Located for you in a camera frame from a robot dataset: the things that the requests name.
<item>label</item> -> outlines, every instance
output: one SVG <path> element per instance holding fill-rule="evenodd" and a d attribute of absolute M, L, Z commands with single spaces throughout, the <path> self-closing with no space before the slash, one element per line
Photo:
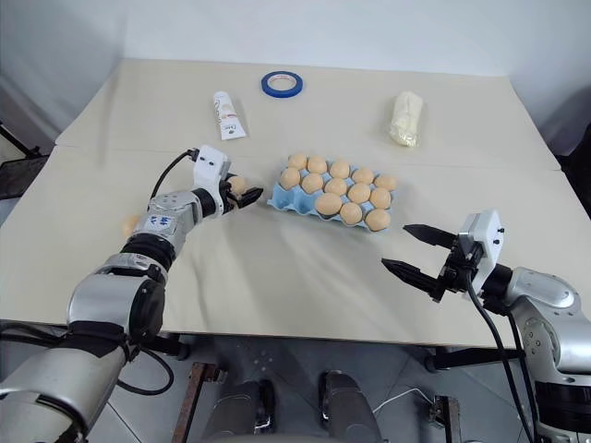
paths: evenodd
<path fill-rule="evenodd" d="M 164 231 L 173 225 L 173 218 L 168 215 L 151 215 L 144 223 L 144 229 Z"/>

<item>wrapped item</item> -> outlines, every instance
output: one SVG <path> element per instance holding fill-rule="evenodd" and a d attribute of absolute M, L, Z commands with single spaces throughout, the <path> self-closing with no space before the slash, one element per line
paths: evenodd
<path fill-rule="evenodd" d="M 423 109 L 423 99 L 406 90 L 394 102 L 394 112 L 390 123 L 390 137 L 402 145 L 414 148 L 418 143 L 418 120 Z"/>

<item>white wall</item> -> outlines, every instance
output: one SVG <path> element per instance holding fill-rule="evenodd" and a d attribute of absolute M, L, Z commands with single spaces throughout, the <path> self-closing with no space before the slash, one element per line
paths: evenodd
<path fill-rule="evenodd" d="M 538 126 L 591 83 L 588 0 L 0 1 L 3 70 L 58 129 L 119 54 L 506 74 Z M 56 43 L 68 48 L 58 61 Z M 28 63 L 6 67 L 23 49 Z"/>
<path fill-rule="evenodd" d="M 44 150 L 118 63 L 127 3 L 0 0 L 0 119 Z"/>

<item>tape roll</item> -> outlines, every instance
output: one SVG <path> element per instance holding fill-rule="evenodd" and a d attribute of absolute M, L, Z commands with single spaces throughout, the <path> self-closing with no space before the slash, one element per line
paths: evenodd
<path fill-rule="evenodd" d="M 271 84 L 273 81 L 278 79 L 290 80 L 294 83 L 294 86 L 289 90 L 276 90 L 271 86 Z M 302 88 L 304 88 L 304 80 L 302 80 L 302 78 L 294 72 L 274 71 L 263 77 L 260 81 L 260 85 L 265 94 L 271 95 L 277 99 L 288 99 L 301 92 Z"/>

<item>egg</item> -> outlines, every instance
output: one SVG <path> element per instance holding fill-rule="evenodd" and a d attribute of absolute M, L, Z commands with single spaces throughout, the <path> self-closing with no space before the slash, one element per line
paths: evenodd
<path fill-rule="evenodd" d="M 133 233 L 133 228 L 136 227 L 136 224 L 139 222 L 139 215 L 130 215 L 123 221 L 123 226 L 121 227 L 123 231 L 123 236 L 128 238 L 131 233 Z"/>
<path fill-rule="evenodd" d="M 314 202 L 314 207 L 322 215 L 334 215 L 342 205 L 341 198 L 336 194 L 322 194 Z"/>
<path fill-rule="evenodd" d="M 306 169 L 307 165 L 308 165 L 308 157 L 306 157 L 301 152 L 298 152 L 297 154 L 290 155 L 289 160 L 287 161 L 287 166 L 289 166 L 290 168 L 296 168 L 298 170 Z"/>
<path fill-rule="evenodd" d="M 342 178 L 333 178 L 324 186 L 324 192 L 344 196 L 347 192 L 347 183 Z"/>
<path fill-rule="evenodd" d="M 369 202 L 379 210 L 386 210 L 389 208 L 391 201 L 392 196 L 390 195 L 390 192 L 383 187 L 376 187 L 371 191 L 371 195 L 369 196 Z"/>
<path fill-rule="evenodd" d="M 364 201 L 368 201 L 370 194 L 371 189 L 369 189 L 369 185 L 366 185 L 365 183 L 356 183 L 351 186 L 347 196 L 354 203 L 363 203 Z"/>
<path fill-rule="evenodd" d="M 244 194 L 244 191 L 247 190 L 247 181 L 244 179 L 244 177 L 233 175 L 228 178 L 228 183 L 230 184 L 230 190 L 232 191 L 232 194 L 235 196 L 241 196 Z"/>
<path fill-rule="evenodd" d="M 349 163 L 337 160 L 331 165 L 331 175 L 335 178 L 347 178 L 349 176 Z"/>
<path fill-rule="evenodd" d="M 296 168 L 287 168 L 281 174 L 279 184 L 283 189 L 289 191 L 292 187 L 299 185 L 299 171 Z"/>
<path fill-rule="evenodd" d="M 366 224 L 371 231 L 386 229 L 390 220 L 390 214 L 386 210 L 371 210 L 366 216 Z"/>
<path fill-rule="evenodd" d="M 359 168 L 351 175 L 351 178 L 355 183 L 366 183 L 369 185 L 373 182 L 373 173 L 368 168 Z"/>
<path fill-rule="evenodd" d="M 356 203 L 352 203 L 350 201 L 343 205 L 343 207 L 339 211 L 339 214 L 341 215 L 344 224 L 359 223 L 361 222 L 361 217 L 363 217 L 361 207 Z"/>
<path fill-rule="evenodd" d="M 302 180 L 302 189 L 309 194 L 314 194 L 319 189 L 322 189 L 324 182 L 319 174 L 308 174 Z"/>
<path fill-rule="evenodd" d="M 308 159 L 308 170 L 314 174 L 326 173 L 326 161 L 319 155 L 313 155 Z"/>
<path fill-rule="evenodd" d="M 376 177 L 373 184 L 377 187 L 383 187 L 389 191 L 396 189 L 396 179 L 391 175 L 380 175 Z"/>

